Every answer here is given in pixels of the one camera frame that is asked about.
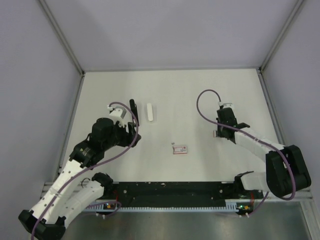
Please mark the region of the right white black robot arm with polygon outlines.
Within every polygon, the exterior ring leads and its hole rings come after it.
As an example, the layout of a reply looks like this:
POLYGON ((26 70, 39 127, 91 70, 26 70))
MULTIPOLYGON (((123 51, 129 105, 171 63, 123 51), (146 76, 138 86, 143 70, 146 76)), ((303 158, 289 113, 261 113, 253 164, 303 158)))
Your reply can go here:
POLYGON ((257 134, 244 122, 238 123, 233 109, 217 110, 217 136, 248 150, 265 163, 263 172, 247 171, 234 177, 233 192, 245 198, 252 190, 271 192, 283 199, 293 191, 306 189, 312 180, 302 151, 296 145, 285 146, 257 134))

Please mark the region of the red white staple box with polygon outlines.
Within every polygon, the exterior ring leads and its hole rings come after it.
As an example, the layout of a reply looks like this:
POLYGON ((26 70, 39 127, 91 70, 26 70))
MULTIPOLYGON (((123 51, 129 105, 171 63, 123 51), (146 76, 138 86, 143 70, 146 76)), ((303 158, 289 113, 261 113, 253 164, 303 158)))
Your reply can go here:
POLYGON ((188 147, 186 145, 173 145, 172 153, 173 155, 185 155, 188 153, 188 147))

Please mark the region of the white stapler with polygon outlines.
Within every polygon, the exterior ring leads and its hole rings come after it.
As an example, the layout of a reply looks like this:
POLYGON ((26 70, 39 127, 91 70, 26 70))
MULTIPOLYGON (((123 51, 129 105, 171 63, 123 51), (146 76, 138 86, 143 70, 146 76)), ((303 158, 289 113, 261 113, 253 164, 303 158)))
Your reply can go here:
POLYGON ((153 105, 151 103, 146 104, 147 120, 152 123, 154 121, 153 105))

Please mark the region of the black stapler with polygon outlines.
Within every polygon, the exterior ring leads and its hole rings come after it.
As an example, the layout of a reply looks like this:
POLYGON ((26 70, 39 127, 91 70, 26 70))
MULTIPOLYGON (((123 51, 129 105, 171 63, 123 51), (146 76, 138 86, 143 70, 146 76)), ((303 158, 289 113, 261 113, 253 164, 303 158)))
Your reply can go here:
POLYGON ((132 113, 134 115, 134 116, 132 116, 132 122, 135 123, 136 126, 139 126, 138 108, 137 108, 136 102, 133 98, 129 100, 129 106, 130 106, 130 110, 132 111, 132 113))

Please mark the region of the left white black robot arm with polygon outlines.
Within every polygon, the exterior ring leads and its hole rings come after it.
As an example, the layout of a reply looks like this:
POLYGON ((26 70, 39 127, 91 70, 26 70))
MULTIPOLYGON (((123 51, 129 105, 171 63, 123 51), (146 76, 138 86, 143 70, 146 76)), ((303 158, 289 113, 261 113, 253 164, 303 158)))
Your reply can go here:
POLYGON ((109 198, 114 191, 112 179, 97 167, 105 163, 105 152, 123 147, 127 152, 141 136, 135 121, 123 123, 102 117, 91 133, 78 143, 58 178, 46 194, 30 210, 23 210, 18 219, 31 234, 31 239, 60 240, 70 223, 93 201, 109 198))

